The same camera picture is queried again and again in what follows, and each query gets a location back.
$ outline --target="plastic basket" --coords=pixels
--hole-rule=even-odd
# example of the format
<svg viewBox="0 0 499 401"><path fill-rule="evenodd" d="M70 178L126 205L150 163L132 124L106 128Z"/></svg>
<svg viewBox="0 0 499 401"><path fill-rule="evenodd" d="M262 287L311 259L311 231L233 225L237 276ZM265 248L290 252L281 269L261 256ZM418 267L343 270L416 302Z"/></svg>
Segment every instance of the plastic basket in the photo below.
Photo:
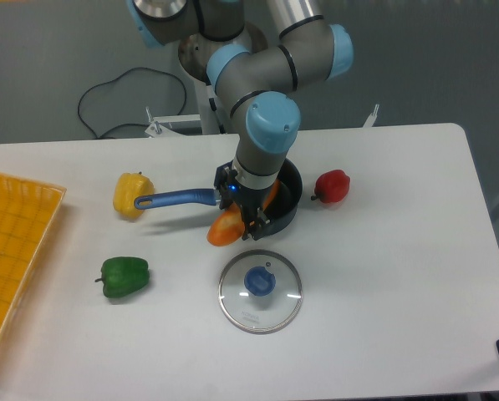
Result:
<svg viewBox="0 0 499 401"><path fill-rule="evenodd" d="M0 174L0 338L65 188Z"/></svg>

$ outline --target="orange bell pepper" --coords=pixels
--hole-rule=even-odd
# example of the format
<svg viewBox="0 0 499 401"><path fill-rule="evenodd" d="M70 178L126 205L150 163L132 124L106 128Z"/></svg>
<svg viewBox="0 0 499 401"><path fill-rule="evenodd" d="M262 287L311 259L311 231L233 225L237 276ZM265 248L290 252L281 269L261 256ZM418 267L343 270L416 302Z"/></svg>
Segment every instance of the orange bell pepper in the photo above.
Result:
<svg viewBox="0 0 499 401"><path fill-rule="evenodd" d="M272 190L262 205L264 210L275 199L280 186L281 182L275 180ZM206 239L214 246L226 246L241 238L245 230L240 208L236 203L233 203L212 223Z"/></svg>

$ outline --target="blue pan handle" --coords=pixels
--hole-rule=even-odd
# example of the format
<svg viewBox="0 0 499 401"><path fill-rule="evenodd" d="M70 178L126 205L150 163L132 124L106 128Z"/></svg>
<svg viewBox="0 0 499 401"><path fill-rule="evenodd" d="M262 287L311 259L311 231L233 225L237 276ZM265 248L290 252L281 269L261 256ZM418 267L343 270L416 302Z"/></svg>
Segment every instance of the blue pan handle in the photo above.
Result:
<svg viewBox="0 0 499 401"><path fill-rule="evenodd" d="M164 194L139 196L134 200L136 209L154 209L155 207L182 205L184 203L202 203L203 205L215 206L220 196L217 190L177 190Z"/></svg>

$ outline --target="blue lid knob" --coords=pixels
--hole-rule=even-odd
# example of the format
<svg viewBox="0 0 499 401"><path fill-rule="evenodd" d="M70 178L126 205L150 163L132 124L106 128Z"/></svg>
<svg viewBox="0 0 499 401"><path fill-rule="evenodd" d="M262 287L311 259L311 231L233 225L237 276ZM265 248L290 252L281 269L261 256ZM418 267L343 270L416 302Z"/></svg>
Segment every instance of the blue lid knob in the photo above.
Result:
<svg viewBox="0 0 499 401"><path fill-rule="evenodd" d="M264 266L257 266L246 273L243 279L246 289L256 297L264 297L275 288L275 276Z"/></svg>
<svg viewBox="0 0 499 401"><path fill-rule="evenodd" d="M353 64L353 44L351 37L346 32L342 25L331 25L331 30L334 36L334 57L331 74L327 79L331 79L345 73Z"/></svg>
<svg viewBox="0 0 499 401"><path fill-rule="evenodd" d="M287 152L300 124L299 107L279 92L259 94L247 110L247 133L256 146L268 153Z"/></svg>

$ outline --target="green bell pepper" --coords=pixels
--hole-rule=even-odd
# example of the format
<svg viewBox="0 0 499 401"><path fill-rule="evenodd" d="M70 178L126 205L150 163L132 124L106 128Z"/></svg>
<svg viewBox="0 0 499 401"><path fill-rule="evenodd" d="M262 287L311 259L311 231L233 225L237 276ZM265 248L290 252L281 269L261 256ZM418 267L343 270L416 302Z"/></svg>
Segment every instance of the green bell pepper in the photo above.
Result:
<svg viewBox="0 0 499 401"><path fill-rule="evenodd" d="M136 292L149 283L149 264L145 259L133 256L112 257L100 268L102 292L107 298L121 298Z"/></svg>

